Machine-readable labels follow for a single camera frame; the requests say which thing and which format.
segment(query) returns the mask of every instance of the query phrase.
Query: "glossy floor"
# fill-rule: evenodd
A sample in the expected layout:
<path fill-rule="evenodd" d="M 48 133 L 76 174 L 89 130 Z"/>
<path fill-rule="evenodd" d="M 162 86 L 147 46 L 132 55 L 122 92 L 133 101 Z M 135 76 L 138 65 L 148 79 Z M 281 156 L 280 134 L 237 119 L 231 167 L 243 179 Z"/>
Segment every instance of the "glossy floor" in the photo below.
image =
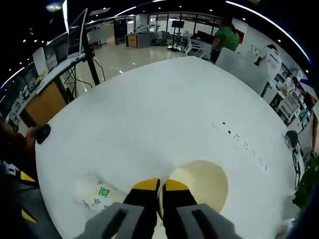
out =
<path fill-rule="evenodd" d="M 171 52 L 167 47 L 152 46 L 147 48 L 128 48 L 125 44 L 122 45 L 104 45 L 102 48 L 95 49 L 95 59 L 103 67 L 105 81 L 114 76 L 123 74 L 132 69 L 154 63 L 183 57 L 184 53 Z M 95 64 L 100 82 L 104 81 L 101 67 Z M 79 80 L 88 82 L 94 86 L 92 75 L 87 62 L 81 62 L 76 66 L 76 76 Z M 84 83 L 77 83 L 78 95 L 90 90 L 90 86 Z"/>

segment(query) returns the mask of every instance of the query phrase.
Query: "green shirt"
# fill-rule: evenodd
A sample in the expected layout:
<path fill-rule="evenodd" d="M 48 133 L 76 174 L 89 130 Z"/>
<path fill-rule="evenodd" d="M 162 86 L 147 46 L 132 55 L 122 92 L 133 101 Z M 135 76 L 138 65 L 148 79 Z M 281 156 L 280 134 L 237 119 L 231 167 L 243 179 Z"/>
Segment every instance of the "green shirt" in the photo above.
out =
<path fill-rule="evenodd" d="M 216 37 L 220 38 L 219 45 L 216 47 L 216 51 L 221 51 L 223 47 L 229 50 L 236 51 L 239 45 L 239 35 L 234 33 L 231 27 L 221 27 L 216 33 Z"/>

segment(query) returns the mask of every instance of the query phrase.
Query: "black pants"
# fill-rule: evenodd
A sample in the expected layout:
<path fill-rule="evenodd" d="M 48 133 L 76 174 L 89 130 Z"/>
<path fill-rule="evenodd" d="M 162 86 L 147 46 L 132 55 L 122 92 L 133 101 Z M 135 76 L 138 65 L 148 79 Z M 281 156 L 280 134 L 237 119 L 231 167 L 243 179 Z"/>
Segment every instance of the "black pants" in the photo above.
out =
<path fill-rule="evenodd" d="M 219 57 L 220 51 L 214 50 L 213 52 L 210 53 L 210 61 L 215 64 L 218 57 Z"/>

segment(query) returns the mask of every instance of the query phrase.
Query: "black device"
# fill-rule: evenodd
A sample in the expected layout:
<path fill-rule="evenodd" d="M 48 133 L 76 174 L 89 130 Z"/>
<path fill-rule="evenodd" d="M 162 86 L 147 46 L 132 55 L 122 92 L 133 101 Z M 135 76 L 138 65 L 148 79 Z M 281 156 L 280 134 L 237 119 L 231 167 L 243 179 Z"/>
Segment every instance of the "black device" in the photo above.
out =
<path fill-rule="evenodd" d="M 184 28 L 184 21 L 173 21 L 171 26 L 176 28 Z"/>
<path fill-rule="evenodd" d="M 173 51 L 173 52 L 178 52 L 179 49 L 174 48 L 174 43 L 175 43 L 175 30 L 176 28 L 183 28 L 184 27 L 184 21 L 173 21 L 171 26 L 174 27 L 174 33 L 173 33 L 173 43 L 172 43 L 172 47 L 168 48 L 168 50 Z"/>
<path fill-rule="evenodd" d="M 298 134 L 294 130 L 287 131 L 285 135 L 286 139 L 289 140 L 289 143 L 292 148 L 296 148 L 298 143 Z"/>
<path fill-rule="evenodd" d="M 38 128 L 35 132 L 35 139 L 38 144 L 42 144 L 44 140 L 49 136 L 51 132 L 51 126 L 49 124 L 45 124 Z"/>

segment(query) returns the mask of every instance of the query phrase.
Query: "table surface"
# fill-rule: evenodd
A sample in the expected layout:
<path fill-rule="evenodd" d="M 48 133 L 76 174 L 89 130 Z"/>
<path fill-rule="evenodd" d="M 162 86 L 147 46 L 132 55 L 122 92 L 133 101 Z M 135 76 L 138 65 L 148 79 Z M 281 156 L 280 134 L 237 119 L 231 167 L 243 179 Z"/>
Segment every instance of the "table surface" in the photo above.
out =
<path fill-rule="evenodd" d="M 218 119 L 233 120 L 233 129 L 268 164 L 267 172 L 212 126 Z M 86 218 L 72 191 L 88 173 L 128 193 L 137 182 L 165 178 L 185 163 L 215 162 L 229 184 L 221 214 L 244 239 L 275 237 L 283 198 L 294 188 L 284 123 L 242 81 L 196 57 L 118 75 L 49 123 L 50 136 L 36 145 L 37 172 L 47 210 L 64 239 L 84 230 Z"/>

